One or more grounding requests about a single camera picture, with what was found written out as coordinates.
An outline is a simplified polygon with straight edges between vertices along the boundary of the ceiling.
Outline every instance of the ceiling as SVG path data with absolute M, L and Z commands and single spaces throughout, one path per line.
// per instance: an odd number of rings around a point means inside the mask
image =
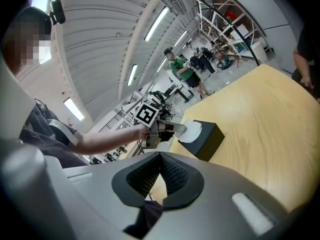
M 182 1 L 188 4 L 186 15 L 179 13 L 172 0 L 64 0 L 66 22 L 62 33 L 67 70 L 93 121 L 157 77 L 165 48 L 173 46 L 187 30 L 173 49 L 180 52 L 199 29 L 194 1 Z M 165 6 L 171 12 L 151 39 L 144 41 Z M 135 79 L 128 86 L 134 64 Z

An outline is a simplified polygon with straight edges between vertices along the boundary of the black shorts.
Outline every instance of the black shorts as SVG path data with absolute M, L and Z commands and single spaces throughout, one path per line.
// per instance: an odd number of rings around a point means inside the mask
M 187 79 L 185 82 L 190 86 L 191 88 L 196 88 L 199 86 L 199 82 L 201 82 L 199 76 L 195 72 Z

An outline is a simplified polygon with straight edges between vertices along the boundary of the fluorescent light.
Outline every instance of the fluorescent light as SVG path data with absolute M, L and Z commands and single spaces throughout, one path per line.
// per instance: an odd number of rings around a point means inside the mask
M 167 60 L 167 59 L 165 58 L 164 61 L 162 61 L 160 67 L 159 67 L 158 70 L 157 70 L 157 72 L 159 72 L 159 70 L 161 69 L 161 67 L 165 64 L 166 60 Z
M 135 76 L 137 67 L 138 67 L 137 64 L 134 64 L 134 65 L 132 66 L 132 70 L 131 70 L 131 75 L 130 75 L 130 77 L 129 77 L 128 86 L 132 84 L 132 81 L 133 81 L 133 79 L 134 79 L 134 76 Z
M 173 47 L 175 47 L 180 41 L 181 39 L 184 37 L 184 35 L 187 33 L 187 31 L 184 31 L 183 34 L 180 36 L 180 38 L 178 39 L 178 41 L 175 42 L 175 44 L 173 45 Z
M 145 41 L 149 41 L 152 34 L 155 32 L 156 28 L 158 27 L 159 23 L 163 19 L 163 17 L 166 15 L 166 13 L 169 11 L 168 7 L 164 7 L 162 12 L 159 14 L 159 16 L 155 19 L 154 23 L 152 24 L 150 30 L 146 34 Z
M 72 114 L 74 114 L 74 116 L 76 118 L 79 119 L 79 121 L 81 121 L 82 119 L 84 119 L 84 115 L 80 112 L 80 110 L 77 108 L 77 106 L 74 104 L 74 102 L 72 101 L 71 98 L 68 98 L 65 102 L 64 105 L 71 111 Z

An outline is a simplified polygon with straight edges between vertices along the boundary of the black tissue box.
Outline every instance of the black tissue box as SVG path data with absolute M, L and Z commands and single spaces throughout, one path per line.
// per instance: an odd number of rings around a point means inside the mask
M 194 121 L 202 124 L 202 131 L 198 138 L 191 143 L 181 142 L 180 140 L 179 143 L 196 158 L 208 162 L 225 136 L 214 122 Z

